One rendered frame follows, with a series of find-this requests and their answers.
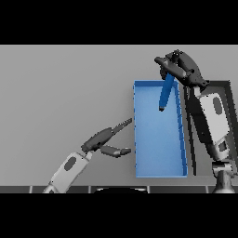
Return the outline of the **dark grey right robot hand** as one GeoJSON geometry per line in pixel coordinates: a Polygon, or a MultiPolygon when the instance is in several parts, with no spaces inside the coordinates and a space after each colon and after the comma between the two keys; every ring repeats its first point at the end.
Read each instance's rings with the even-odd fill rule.
{"type": "Polygon", "coordinates": [[[160,66],[163,80],[170,74],[184,86],[189,88],[199,86],[201,91],[204,91],[209,85],[209,82],[202,76],[198,65],[184,51],[177,49],[164,57],[156,57],[154,61],[160,66]]]}

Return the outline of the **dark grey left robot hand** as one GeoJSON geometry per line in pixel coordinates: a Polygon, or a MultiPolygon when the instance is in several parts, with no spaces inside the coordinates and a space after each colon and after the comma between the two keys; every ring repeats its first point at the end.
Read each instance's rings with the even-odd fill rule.
{"type": "Polygon", "coordinates": [[[131,150],[128,148],[118,149],[112,146],[108,146],[107,142],[115,136],[119,131],[124,127],[129,125],[132,122],[132,119],[127,119],[123,123],[117,125],[114,128],[108,127],[100,132],[96,133],[90,139],[88,139],[82,146],[81,149],[84,153],[96,152],[100,150],[102,154],[109,155],[111,157],[121,157],[131,153],[131,150]]]}

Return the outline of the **blue pipe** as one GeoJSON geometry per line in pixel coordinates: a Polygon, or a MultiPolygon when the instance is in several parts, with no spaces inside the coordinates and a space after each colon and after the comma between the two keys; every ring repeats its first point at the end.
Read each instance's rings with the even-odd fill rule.
{"type": "Polygon", "coordinates": [[[165,109],[165,107],[168,103],[168,99],[170,96],[171,88],[174,83],[174,79],[175,79],[175,77],[173,75],[171,75],[170,73],[168,73],[165,77],[165,81],[164,81],[162,91],[161,91],[161,96],[159,99],[159,111],[160,112],[162,112],[165,109]]]}

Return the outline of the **blue bin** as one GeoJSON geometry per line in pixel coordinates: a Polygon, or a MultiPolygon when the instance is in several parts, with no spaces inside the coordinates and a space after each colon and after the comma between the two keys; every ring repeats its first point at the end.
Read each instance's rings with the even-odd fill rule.
{"type": "Polygon", "coordinates": [[[163,80],[134,81],[134,143],[137,178],[186,178],[186,149],[179,96],[174,81],[168,103],[159,111],[163,80]]]}

